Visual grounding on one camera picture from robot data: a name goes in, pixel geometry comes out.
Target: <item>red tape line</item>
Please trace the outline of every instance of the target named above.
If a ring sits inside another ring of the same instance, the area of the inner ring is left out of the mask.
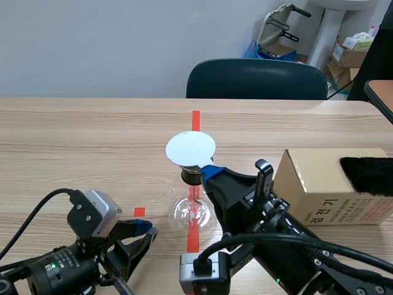
[[[134,217],[145,217],[145,207],[136,207],[134,209]]]
[[[192,111],[192,131],[200,131],[201,127],[201,113],[199,111]],[[194,187],[190,186],[189,201],[193,201]],[[200,198],[200,187],[195,188],[195,198]],[[191,207],[191,212],[196,214],[196,208]],[[199,253],[199,224],[195,218],[191,218],[189,223],[189,233],[187,235],[187,252]]]

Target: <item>wall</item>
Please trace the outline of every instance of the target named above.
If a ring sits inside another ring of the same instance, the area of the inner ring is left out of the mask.
[[[322,9],[290,20],[308,53]],[[275,0],[3,0],[0,96],[184,97],[199,62],[240,57]]]
[[[341,24],[340,38],[367,32],[371,26],[375,26],[376,34],[390,3],[391,0],[375,0],[364,10],[347,11]]]

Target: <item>black chair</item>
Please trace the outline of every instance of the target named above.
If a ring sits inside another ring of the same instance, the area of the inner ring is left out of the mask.
[[[187,83],[187,98],[326,100],[325,76],[313,66],[277,60],[208,60]]]

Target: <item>round-bottom flask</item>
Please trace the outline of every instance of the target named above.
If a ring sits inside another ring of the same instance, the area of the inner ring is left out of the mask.
[[[168,218],[178,229],[206,231],[216,223],[213,204],[200,183],[200,174],[183,170],[169,187]]]

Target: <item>black fuzzy material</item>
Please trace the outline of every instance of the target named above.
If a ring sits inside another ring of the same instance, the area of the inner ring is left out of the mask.
[[[357,192],[393,196],[393,158],[341,158],[341,167]]]

